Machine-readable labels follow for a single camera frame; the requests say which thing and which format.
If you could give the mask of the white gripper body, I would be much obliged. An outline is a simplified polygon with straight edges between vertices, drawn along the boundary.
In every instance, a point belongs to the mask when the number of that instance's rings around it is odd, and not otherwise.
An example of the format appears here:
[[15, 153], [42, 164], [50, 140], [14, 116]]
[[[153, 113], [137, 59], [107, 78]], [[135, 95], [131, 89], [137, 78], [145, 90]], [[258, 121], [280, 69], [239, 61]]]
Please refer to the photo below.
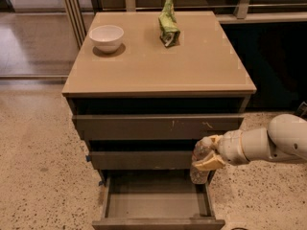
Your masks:
[[243, 152], [242, 136], [241, 129], [231, 130], [218, 142], [218, 153], [230, 165], [239, 166], [249, 163]]

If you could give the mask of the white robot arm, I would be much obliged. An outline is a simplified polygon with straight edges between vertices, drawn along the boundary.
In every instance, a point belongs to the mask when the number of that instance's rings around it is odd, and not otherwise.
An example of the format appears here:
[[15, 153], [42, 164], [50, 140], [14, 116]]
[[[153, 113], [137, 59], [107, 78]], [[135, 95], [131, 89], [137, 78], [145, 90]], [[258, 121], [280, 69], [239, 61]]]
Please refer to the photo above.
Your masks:
[[221, 169], [225, 164], [239, 166], [258, 160], [304, 163], [307, 161], [307, 121], [292, 114], [281, 114], [268, 127], [203, 137], [197, 142], [197, 149], [204, 149], [204, 157], [195, 158], [192, 166], [202, 172]]

